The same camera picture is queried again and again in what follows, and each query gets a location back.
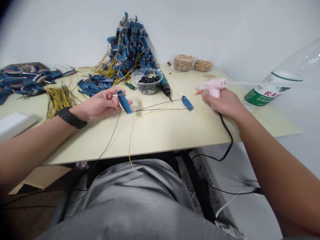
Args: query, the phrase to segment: black smartwatch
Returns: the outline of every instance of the black smartwatch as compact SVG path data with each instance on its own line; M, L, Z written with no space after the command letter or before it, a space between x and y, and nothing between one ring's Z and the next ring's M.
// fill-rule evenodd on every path
M61 109L58 112L59 117L61 117L64 121L66 121L70 125L76 127L77 129L83 128L85 125L88 124L88 122L81 121L79 118L72 115L72 113L69 112L70 108L71 107L66 107L66 108Z

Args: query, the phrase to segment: green bottle label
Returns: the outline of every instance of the green bottle label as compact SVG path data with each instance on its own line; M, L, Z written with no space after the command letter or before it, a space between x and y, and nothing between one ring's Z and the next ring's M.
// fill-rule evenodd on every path
M263 106L267 105L269 102L271 102L275 98L261 95L260 93L258 93L253 88L250 92L248 92L247 95L244 96L244 99L248 103L251 103L252 105L263 107Z
M273 81L279 83L279 86L263 85L263 82ZM254 106L263 107L279 97L284 91L290 89L289 87L282 87L281 83L292 84L294 81L297 80L283 78L271 72L259 86L256 86L248 92L247 95L244 96L244 99Z

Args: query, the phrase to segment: gray shirt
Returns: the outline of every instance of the gray shirt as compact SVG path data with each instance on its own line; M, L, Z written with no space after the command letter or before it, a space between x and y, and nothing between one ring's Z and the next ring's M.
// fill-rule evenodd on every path
M75 214L38 239L234 239L196 214L185 183L165 162L115 165L92 183Z

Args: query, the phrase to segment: beige table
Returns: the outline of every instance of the beige table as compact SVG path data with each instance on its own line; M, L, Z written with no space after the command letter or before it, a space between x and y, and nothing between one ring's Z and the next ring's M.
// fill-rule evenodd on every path
M193 104L194 109L192 111L162 110L153 112L135 121L133 129L134 120L149 111L134 112L129 115L121 113L114 136L108 149L102 155L102 159L128 156L131 130L130 155L196 148L230 142L230 137L223 128L219 115L202 101L200 95L194 95L197 84L207 81L204 73L193 69L188 72L175 73L166 65L161 66L161 68L172 89L172 99L181 99L182 95L185 95ZM73 81L72 87L76 86L76 83L83 78L84 74L85 72L82 72L77 73L78 76L71 76ZM231 80L218 69L213 69L205 74L212 74L217 78L228 78ZM67 77L56 81L56 85L49 85L49 87L59 86L61 81L70 84L70 79ZM168 98L161 91L154 95L143 95L138 90L133 91L126 86L121 87L126 90L127 99L133 101L131 105L133 110L168 101ZM238 94L241 99L248 92L242 86L232 85L228 88ZM81 100L85 99L83 95L78 93L77 87L74 92ZM28 115L36 115L41 121L45 119L48 104L48 97L46 95L33 97L28 100L17 100L18 97L18 95L13 94L4 105L0 106L0 118L13 112L21 112ZM183 108L183 105L181 101L175 101L164 108ZM254 115L273 136L303 132L281 113L269 106L266 106ZM67 139L44 162L44 165L98 159L111 138L117 119L118 113L115 113L107 119L90 122L84 129L79 130L75 135ZM237 129L234 128L234 123L228 120L225 122L234 140L240 141Z

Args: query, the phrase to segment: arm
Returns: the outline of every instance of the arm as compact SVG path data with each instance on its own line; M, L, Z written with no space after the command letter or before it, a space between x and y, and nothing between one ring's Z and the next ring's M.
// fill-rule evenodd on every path
M107 117L120 109L118 98L112 96L118 90L126 94L121 88L111 88L69 111L82 121ZM0 195L10 192L76 130L57 116L1 144Z
M236 94L224 89L220 98L208 94L203 98L237 124L257 180L283 236L319 237L319 179L268 133Z

